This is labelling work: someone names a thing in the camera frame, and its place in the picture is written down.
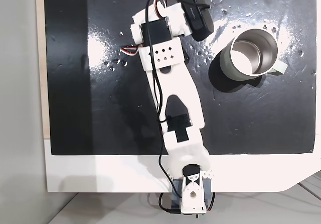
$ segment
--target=white mug handle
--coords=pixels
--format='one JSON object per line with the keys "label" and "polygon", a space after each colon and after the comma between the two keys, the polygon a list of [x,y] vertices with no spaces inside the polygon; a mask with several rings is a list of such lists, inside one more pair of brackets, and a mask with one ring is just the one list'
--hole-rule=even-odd
{"label": "white mug handle", "polygon": [[286,63],[276,60],[276,62],[274,63],[274,65],[273,65],[272,69],[269,71],[269,73],[279,72],[281,74],[284,74],[286,69],[287,69]]}

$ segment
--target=stainless steel mug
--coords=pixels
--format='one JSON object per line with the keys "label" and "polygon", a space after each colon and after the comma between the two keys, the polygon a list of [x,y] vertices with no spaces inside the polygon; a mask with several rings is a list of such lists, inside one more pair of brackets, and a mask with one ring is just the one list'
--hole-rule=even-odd
{"label": "stainless steel mug", "polygon": [[222,51],[220,65],[224,74],[245,81],[266,73],[286,71],[287,64],[277,60],[278,46],[264,29],[249,29],[236,36]]}

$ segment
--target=wire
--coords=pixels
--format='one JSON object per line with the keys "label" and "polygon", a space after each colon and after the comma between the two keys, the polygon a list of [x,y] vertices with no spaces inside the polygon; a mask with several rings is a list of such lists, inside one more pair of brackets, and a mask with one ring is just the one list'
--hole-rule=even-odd
{"label": "wire", "polygon": [[121,49],[120,49],[120,51],[122,52],[122,53],[124,53],[124,54],[126,54],[126,55],[128,55],[128,56],[135,56],[136,54],[137,54],[137,52],[138,52],[138,47],[139,47],[140,45],[138,45],[138,46],[136,46],[136,47],[122,47]]}
{"label": "wire", "polygon": [[[162,126],[161,126],[161,122],[159,121],[158,122],[158,127],[159,127],[159,131],[162,133]],[[179,195],[179,193],[177,192],[175,186],[174,186],[174,183],[172,182],[171,178],[169,177],[169,175],[167,174],[166,170],[164,169],[164,167],[162,166],[162,155],[163,155],[163,149],[164,149],[164,138],[163,138],[163,135],[162,135],[162,139],[161,139],[161,146],[160,146],[160,153],[159,153],[159,157],[158,157],[158,164],[160,166],[160,168],[162,169],[162,171],[164,172],[165,176],[167,177],[167,179],[169,180],[169,182],[171,183],[172,185],[172,188],[176,194],[176,196],[178,196],[179,198],[181,198],[181,195]]]}
{"label": "wire", "polygon": [[211,200],[210,206],[207,209],[207,211],[211,211],[212,210],[212,207],[213,207],[213,204],[214,204],[214,200],[215,200],[215,192],[213,192],[213,194],[212,194],[212,200]]}
{"label": "wire", "polygon": [[305,187],[301,182],[298,183],[299,186],[301,186],[304,190],[306,190],[307,192],[309,192],[311,195],[313,195],[315,198],[317,198],[318,200],[321,200],[321,197],[318,196],[317,194],[315,194],[313,191],[311,191],[309,188]]}
{"label": "wire", "polygon": [[[158,0],[154,0],[154,2],[153,2],[154,11],[155,11],[155,14],[158,16],[158,18],[162,19],[163,17],[161,16],[161,14],[158,11],[157,2],[158,2]],[[166,8],[167,7],[167,0],[163,0],[163,2],[164,2],[164,6]]]}
{"label": "wire", "polygon": [[160,207],[162,210],[164,210],[164,211],[166,211],[166,212],[170,213],[170,212],[171,212],[171,210],[170,210],[170,209],[167,209],[167,208],[165,208],[165,207],[163,207],[163,205],[162,205],[162,197],[163,197],[163,195],[164,195],[164,193],[161,193],[161,194],[159,195],[159,198],[158,198],[158,205],[159,205],[159,207]]}
{"label": "wire", "polygon": [[[147,0],[146,3],[146,7],[145,7],[145,25],[146,25],[146,35],[147,35],[147,39],[148,41],[151,43],[151,38],[150,38],[150,32],[149,32],[149,18],[148,18],[148,8],[149,8],[149,3],[151,0]],[[208,4],[196,4],[196,3],[191,3],[191,2],[187,2],[187,1],[181,1],[181,0],[176,0],[178,2],[181,3],[185,3],[187,5],[194,5],[194,6],[201,6],[204,7],[206,9],[208,9],[210,6]],[[157,101],[157,108],[156,108],[156,115],[157,115],[157,121],[158,121],[158,127],[159,127],[159,132],[162,133],[162,126],[161,126],[161,120],[159,119],[160,115],[161,115],[161,111],[162,111],[162,106],[163,106],[163,92],[162,92],[162,88],[161,88],[161,83],[159,82],[159,78],[157,75],[157,70],[156,70],[156,66],[155,66],[155,60],[154,60],[154,50],[152,47],[152,43],[149,45],[149,50],[150,50],[150,59],[151,59],[151,65],[152,65],[152,75],[153,75],[153,89],[154,89],[154,94],[155,94],[155,98]],[[159,101],[158,101],[158,97],[157,97],[157,93],[156,93],[156,87],[155,87],[155,83],[158,87],[158,92],[159,92]],[[170,179],[170,177],[168,176],[168,174],[166,173],[166,170],[163,168],[162,163],[161,163],[161,159],[162,159],[162,154],[163,154],[163,148],[164,148],[164,138],[163,135],[161,135],[161,147],[160,147],[160,154],[159,154],[159,158],[158,158],[158,164],[160,166],[160,168],[162,169],[163,173],[165,174],[165,176],[167,177],[167,179],[169,180],[170,184],[172,185],[172,188],[175,192],[175,194],[181,198],[181,196],[178,194],[172,180]]]}

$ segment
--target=black mat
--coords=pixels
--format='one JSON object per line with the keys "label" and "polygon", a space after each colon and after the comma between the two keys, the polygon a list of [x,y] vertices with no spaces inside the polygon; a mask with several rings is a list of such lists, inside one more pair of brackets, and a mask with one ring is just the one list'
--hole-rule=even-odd
{"label": "black mat", "polygon": [[[207,0],[209,40],[183,38],[210,154],[311,152],[315,136],[316,0]],[[146,0],[45,0],[53,155],[158,155],[160,136],[130,24]],[[282,76],[227,79],[211,51],[245,25],[276,25]]]}

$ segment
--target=wooden board edge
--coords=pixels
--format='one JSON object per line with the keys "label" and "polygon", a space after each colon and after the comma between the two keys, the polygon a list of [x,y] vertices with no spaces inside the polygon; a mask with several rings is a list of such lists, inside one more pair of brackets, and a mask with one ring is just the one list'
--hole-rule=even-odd
{"label": "wooden board edge", "polygon": [[43,135],[44,135],[44,139],[50,139],[49,102],[48,102],[48,84],[47,84],[45,0],[36,0],[36,13],[37,13],[37,38],[38,38],[38,58],[39,58]]}

